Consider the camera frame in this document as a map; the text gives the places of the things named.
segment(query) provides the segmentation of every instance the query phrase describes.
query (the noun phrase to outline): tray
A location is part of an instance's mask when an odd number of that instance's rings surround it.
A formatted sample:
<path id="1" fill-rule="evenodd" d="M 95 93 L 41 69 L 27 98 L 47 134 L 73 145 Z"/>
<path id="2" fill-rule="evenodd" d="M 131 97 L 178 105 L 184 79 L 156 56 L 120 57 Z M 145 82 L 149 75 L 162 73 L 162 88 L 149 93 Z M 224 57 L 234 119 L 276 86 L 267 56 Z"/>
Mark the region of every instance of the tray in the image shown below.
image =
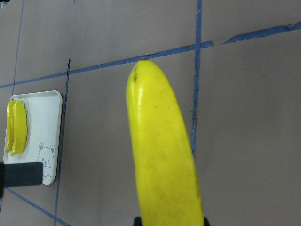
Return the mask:
<path id="1" fill-rule="evenodd" d="M 51 184 L 56 176 L 62 115 L 62 96 L 58 91 L 13 95 L 26 110 L 27 141 L 21 154 L 11 156 L 4 150 L 5 164 L 42 162 L 43 184 Z"/>

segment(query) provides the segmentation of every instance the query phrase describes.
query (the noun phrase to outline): yellow banana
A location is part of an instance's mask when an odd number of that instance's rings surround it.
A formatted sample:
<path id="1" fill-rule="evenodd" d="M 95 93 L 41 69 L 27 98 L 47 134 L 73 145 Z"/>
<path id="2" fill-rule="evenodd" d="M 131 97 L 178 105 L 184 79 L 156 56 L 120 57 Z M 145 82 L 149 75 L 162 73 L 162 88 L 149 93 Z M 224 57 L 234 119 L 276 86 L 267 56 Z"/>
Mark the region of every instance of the yellow banana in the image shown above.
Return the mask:
<path id="1" fill-rule="evenodd" d="M 13 108 L 14 115 L 14 142 L 11 156 L 20 154 L 26 145 L 27 140 L 27 118 L 23 103 L 16 100 Z"/>
<path id="2" fill-rule="evenodd" d="M 130 73 L 127 111 L 143 226 L 203 226 L 181 110 L 166 76 L 150 60 L 138 61 Z"/>
<path id="3" fill-rule="evenodd" d="M 5 151 L 10 152 L 13 147 L 14 142 L 14 114 L 13 114 L 13 107 L 14 107 L 14 100 L 10 100 L 7 107 L 7 138 L 5 144 Z"/>

